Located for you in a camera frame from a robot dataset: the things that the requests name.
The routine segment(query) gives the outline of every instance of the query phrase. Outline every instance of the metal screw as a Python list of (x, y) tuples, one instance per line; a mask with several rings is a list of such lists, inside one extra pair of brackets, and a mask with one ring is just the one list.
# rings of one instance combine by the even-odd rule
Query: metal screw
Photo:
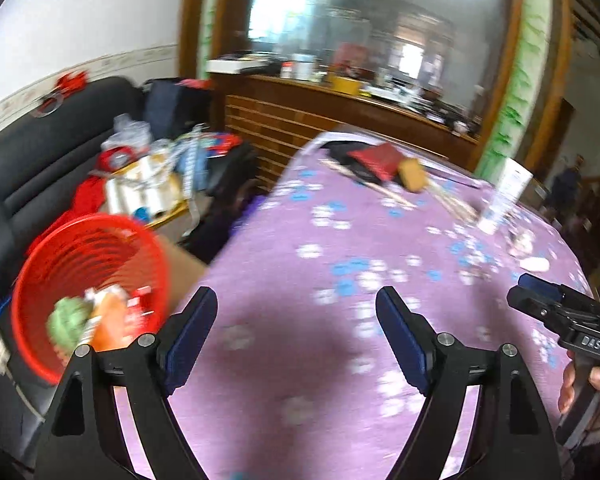
[(84, 357), (89, 353), (89, 345), (80, 345), (75, 349), (75, 354), (78, 357)]
[(502, 347), (502, 351), (504, 352), (504, 355), (507, 355), (509, 357), (514, 357), (518, 355), (518, 349), (515, 346), (510, 345), (509, 343)]
[(456, 342), (456, 338), (453, 337), (451, 334), (442, 332), (438, 334), (438, 342), (443, 346), (451, 346), (453, 343)]
[(155, 335), (153, 335), (153, 334), (142, 334), (138, 338), (138, 344), (140, 346), (151, 346), (152, 344), (154, 344), (154, 341), (155, 341)]

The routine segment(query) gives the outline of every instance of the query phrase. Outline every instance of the green vine pattern panel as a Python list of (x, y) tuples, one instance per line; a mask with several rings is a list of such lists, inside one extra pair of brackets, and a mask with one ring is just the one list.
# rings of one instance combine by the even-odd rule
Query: green vine pattern panel
[(216, 20), (216, 7), (218, 0), (203, 0), (202, 13), (200, 15), (200, 34), (198, 40), (198, 79), (207, 79), (209, 77), (206, 71), (206, 62), (211, 53), (211, 36), (214, 31), (214, 22)]
[(520, 36), (502, 108), (475, 170), (495, 184), (504, 160), (518, 151), (536, 106), (551, 35), (552, 0), (523, 0)]

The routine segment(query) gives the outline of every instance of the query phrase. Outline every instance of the red plastic basket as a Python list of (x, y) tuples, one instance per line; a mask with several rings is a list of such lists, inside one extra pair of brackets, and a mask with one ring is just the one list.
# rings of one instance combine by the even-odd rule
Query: red plastic basket
[(85, 216), (51, 233), (31, 254), (16, 282), (11, 325), (20, 353), (37, 375), (60, 381), (64, 365), (46, 335), (56, 301), (87, 288), (118, 284), (127, 293), (152, 288), (143, 332), (157, 332), (167, 312), (167, 261), (155, 235), (122, 217)]

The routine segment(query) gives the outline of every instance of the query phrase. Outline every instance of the purple floral tablecloth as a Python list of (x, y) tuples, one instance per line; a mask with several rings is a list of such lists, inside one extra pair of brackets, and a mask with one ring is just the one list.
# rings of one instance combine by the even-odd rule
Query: purple floral tablecloth
[[(296, 156), (201, 283), (218, 295), (218, 318), (170, 403), (209, 478), (387, 476), (424, 398), (406, 383), (376, 319), (384, 285), (467, 346), (515, 344), (555, 424), (566, 352), (541, 323), (507, 306), (524, 271), (504, 234), (460, 225), (428, 192), (403, 192), (413, 206), (400, 206), (329, 170), (321, 156)], [(444, 187), (474, 205), (491, 192)], [(559, 234), (518, 213), (536, 233), (534, 256), (551, 263), (541, 277), (588, 292)], [(476, 399), (471, 388), (442, 478), (460, 467)], [(136, 471), (152, 478), (123, 392), (118, 405)]]

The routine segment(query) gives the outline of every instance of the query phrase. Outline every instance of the red pouch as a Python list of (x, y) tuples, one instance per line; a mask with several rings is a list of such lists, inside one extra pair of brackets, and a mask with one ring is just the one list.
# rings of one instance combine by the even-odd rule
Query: red pouch
[(349, 152), (347, 155), (352, 156), (366, 168), (369, 168), (383, 182), (393, 179), (395, 174), (398, 173), (398, 165), (405, 158), (388, 142), (364, 150)]

